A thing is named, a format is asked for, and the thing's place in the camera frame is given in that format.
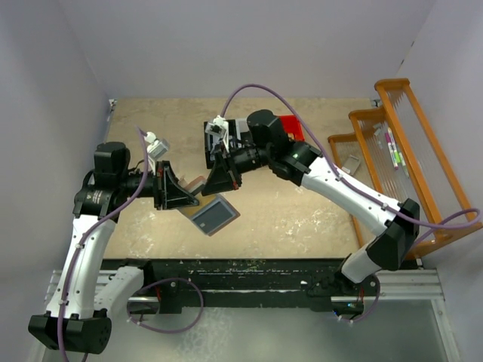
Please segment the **dark grey credit card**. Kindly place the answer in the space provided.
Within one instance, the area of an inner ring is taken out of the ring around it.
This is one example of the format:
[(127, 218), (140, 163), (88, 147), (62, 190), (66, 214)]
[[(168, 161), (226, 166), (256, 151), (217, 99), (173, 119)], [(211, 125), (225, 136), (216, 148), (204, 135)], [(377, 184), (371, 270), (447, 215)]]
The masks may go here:
[(223, 201), (216, 200), (194, 215), (192, 221), (206, 235), (209, 235), (227, 224), (235, 216), (235, 211), (231, 207)]

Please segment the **pink leather card holder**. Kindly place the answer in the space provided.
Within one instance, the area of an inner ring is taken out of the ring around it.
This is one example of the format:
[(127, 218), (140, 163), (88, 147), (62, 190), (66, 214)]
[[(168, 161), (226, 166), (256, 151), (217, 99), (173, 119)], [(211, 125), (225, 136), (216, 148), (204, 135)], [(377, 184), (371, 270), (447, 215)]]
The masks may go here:
[[(193, 225), (195, 225), (194, 222), (192, 221), (192, 218), (200, 210), (204, 209), (210, 203), (213, 203), (216, 200), (220, 200), (220, 201), (225, 202), (229, 207), (231, 207), (235, 211), (236, 216), (232, 220), (230, 220), (227, 224), (225, 224), (224, 226), (222, 226), (221, 228), (219, 228), (218, 230), (216, 230), (214, 233), (207, 235), (207, 236), (213, 236), (214, 234), (216, 234), (217, 232), (219, 232), (221, 229), (227, 227), (228, 224), (230, 224), (231, 222), (233, 222), (234, 220), (236, 220), (237, 218), (239, 218), (240, 217), (240, 213), (235, 209), (235, 207), (232, 204), (230, 204), (227, 201), (227, 199), (222, 194), (214, 194), (214, 195), (209, 195), (209, 196), (202, 196), (201, 191), (204, 188), (205, 183), (206, 183), (206, 179), (203, 176), (198, 176), (198, 177), (196, 177), (195, 179), (193, 179), (189, 183), (184, 178), (182, 178), (179, 181), (179, 185), (180, 186), (182, 186), (185, 190), (187, 190), (188, 192), (190, 192), (191, 194), (193, 194), (199, 200), (199, 205), (198, 206), (195, 206), (195, 207), (184, 207), (184, 208), (180, 208), (178, 211), (182, 215), (184, 215)], [(199, 231), (201, 231), (204, 235), (206, 235), (197, 226), (196, 226), (196, 228)]]

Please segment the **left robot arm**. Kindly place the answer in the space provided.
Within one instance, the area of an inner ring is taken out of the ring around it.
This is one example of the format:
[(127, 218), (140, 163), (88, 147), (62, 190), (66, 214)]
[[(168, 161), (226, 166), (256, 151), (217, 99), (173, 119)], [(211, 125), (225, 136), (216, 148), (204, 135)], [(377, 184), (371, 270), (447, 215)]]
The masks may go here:
[(72, 238), (57, 287), (43, 314), (30, 318), (28, 331), (46, 348), (84, 356), (104, 351), (112, 318), (128, 305), (131, 295), (146, 296), (159, 286), (150, 261), (130, 261), (97, 289), (103, 254), (120, 213), (137, 198), (151, 198), (156, 210), (197, 206), (183, 189), (171, 165), (161, 156), (165, 140), (146, 137), (143, 170), (129, 167), (131, 153), (121, 142), (101, 143), (94, 167), (74, 197)]

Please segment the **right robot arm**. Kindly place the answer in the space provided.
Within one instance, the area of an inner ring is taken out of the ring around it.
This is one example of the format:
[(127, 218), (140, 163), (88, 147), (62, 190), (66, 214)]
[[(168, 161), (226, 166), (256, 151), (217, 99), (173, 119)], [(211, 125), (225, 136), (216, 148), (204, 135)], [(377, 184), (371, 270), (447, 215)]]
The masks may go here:
[(341, 265), (335, 284), (342, 294), (354, 294), (366, 277), (380, 270), (399, 269), (419, 235), (420, 206), (416, 201), (390, 198), (344, 173), (319, 149), (291, 139), (281, 119), (269, 110), (250, 114), (247, 126), (249, 140), (233, 149), (230, 143), (235, 137), (225, 118), (217, 116), (206, 124), (205, 133), (217, 144), (203, 195), (234, 191), (242, 185), (243, 173), (268, 167), (277, 177), (342, 207), (374, 235), (371, 243)]

